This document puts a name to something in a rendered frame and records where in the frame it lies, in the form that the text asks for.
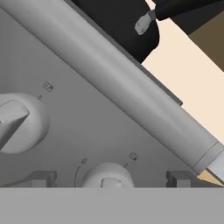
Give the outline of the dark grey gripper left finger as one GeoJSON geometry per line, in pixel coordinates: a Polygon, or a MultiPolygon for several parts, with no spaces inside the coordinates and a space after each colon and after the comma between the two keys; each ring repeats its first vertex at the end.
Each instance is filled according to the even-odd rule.
{"type": "Polygon", "coordinates": [[[25,178],[4,184],[3,187],[55,187],[56,179],[56,171],[33,171],[25,178]]]}

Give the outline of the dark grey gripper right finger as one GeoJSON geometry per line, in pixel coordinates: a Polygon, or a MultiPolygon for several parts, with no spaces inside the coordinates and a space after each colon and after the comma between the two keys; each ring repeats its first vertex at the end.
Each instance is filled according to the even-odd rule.
{"type": "Polygon", "coordinates": [[[196,176],[194,176],[190,171],[167,171],[167,187],[175,187],[175,188],[212,188],[219,187],[214,183],[200,180],[196,176]]]}

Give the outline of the large grey stove knob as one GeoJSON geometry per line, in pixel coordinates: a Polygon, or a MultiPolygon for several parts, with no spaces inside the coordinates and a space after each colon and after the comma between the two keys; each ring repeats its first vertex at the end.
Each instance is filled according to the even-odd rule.
{"type": "Polygon", "coordinates": [[[0,153],[32,149],[47,135],[50,116],[43,103],[29,94],[0,94],[0,153]]]}

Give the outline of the grey stove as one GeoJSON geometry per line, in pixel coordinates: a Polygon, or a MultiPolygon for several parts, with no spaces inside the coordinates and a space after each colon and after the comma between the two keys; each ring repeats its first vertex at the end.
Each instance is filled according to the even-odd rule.
{"type": "Polygon", "coordinates": [[[73,42],[112,46],[114,41],[67,0],[26,0],[46,10],[61,4],[72,33],[58,48],[72,52],[60,58],[41,37],[52,35],[48,18],[18,0],[0,0],[0,93],[34,96],[50,116],[46,137],[25,153],[0,154],[0,186],[34,171],[55,171],[60,187],[81,183],[85,172],[106,161],[125,166],[138,187],[163,187],[169,170],[186,166],[114,103],[82,77],[88,66],[73,42]]]}

